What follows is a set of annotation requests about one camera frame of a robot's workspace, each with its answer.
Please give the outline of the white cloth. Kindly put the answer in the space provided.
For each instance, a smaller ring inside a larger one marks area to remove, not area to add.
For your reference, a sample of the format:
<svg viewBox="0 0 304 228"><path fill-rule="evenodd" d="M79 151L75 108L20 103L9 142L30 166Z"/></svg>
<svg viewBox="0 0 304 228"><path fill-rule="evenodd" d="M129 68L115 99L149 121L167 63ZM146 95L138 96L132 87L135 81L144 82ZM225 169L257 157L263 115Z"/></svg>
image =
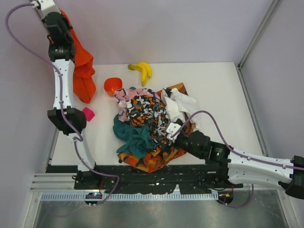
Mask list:
<svg viewBox="0 0 304 228"><path fill-rule="evenodd" d="M171 122L180 119L184 123L186 121L185 115L190 116L200 109L194 98L181 93L177 88L162 89L161 100L165 104Z"/></svg>

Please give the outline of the orange brown camouflage cloth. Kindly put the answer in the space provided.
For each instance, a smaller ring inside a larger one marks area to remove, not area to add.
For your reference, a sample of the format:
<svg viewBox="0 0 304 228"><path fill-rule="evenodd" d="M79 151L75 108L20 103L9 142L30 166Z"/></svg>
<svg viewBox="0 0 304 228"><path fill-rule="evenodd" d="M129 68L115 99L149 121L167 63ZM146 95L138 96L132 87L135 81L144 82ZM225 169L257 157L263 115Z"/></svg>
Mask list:
<svg viewBox="0 0 304 228"><path fill-rule="evenodd" d="M169 89L177 88L181 93L188 95L185 90L184 84L180 83L175 86L168 87ZM161 92L156 92L161 100ZM176 122L183 124L183 122L178 119ZM141 159L136 158L130 153L117 153L120 161L129 164L141 171L152 173L163 167L165 167L170 161L177 159L186 152L182 149L177 149L173 146L172 141L168 141L168 144L162 146L160 149L153 151L149 150L148 153Z"/></svg>

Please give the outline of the teal cloth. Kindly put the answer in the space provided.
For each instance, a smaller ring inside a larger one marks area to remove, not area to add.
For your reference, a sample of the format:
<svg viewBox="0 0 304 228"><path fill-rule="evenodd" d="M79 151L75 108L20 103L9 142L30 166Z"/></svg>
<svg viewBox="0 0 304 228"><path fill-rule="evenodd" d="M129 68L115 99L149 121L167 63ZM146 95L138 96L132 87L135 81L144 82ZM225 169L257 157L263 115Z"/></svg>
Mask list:
<svg viewBox="0 0 304 228"><path fill-rule="evenodd" d="M117 153L130 153L141 159L154 147L149 133L144 128L135 128L130 121L121 122L118 114L114 118L113 132L119 140L125 142L117 149Z"/></svg>

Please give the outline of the black orange patterned cloth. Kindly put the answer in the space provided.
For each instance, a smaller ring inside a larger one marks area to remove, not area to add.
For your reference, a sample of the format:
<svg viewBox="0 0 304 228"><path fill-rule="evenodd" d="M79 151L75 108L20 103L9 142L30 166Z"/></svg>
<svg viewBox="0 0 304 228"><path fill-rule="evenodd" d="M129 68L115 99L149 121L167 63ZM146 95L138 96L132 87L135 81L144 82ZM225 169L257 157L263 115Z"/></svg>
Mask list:
<svg viewBox="0 0 304 228"><path fill-rule="evenodd" d="M136 95L126 102L126 117L135 128L144 128L154 143L153 151L168 144L166 128L169 116L164 103L157 97Z"/></svg>

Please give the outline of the pink patterned cloth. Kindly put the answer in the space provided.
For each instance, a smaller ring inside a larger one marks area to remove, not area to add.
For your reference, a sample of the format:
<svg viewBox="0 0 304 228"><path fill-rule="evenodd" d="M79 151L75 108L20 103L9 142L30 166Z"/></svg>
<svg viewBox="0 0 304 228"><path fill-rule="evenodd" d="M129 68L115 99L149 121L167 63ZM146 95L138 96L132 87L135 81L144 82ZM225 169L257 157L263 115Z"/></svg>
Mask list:
<svg viewBox="0 0 304 228"><path fill-rule="evenodd" d="M147 88L122 88L114 92L114 99L119 107L118 118L121 122L128 121L127 112L127 102L135 96L147 95L149 97L154 97L160 100L160 97L156 92Z"/></svg>

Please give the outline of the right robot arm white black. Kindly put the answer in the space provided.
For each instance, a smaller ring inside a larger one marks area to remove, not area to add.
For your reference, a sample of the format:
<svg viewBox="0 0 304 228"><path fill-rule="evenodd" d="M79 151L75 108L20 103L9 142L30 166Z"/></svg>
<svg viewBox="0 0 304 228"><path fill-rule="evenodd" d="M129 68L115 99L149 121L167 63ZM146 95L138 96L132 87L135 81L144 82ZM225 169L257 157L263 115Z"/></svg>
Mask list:
<svg viewBox="0 0 304 228"><path fill-rule="evenodd" d="M283 190L290 197L304 198L304 159L278 159L244 152L229 145L213 142L200 131L187 135L167 131L175 146L205 163L224 170L224 179L231 184L254 184Z"/></svg>

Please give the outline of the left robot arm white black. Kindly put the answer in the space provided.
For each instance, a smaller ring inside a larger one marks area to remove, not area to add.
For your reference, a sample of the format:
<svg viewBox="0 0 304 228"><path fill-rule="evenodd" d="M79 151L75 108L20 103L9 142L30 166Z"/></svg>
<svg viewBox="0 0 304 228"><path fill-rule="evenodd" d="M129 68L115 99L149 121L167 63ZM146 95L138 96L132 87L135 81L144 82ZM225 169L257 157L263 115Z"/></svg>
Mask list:
<svg viewBox="0 0 304 228"><path fill-rule="evenodd" d="M74 105L73 74L76 48L70 33L72 27L60 12L49 13L42 21L49 32L48 55L55 74L55 100L47 116L74 146L79 162L73 179L78 182L93 180L97 177L96 162L85 138L86 116Z"/></svg>

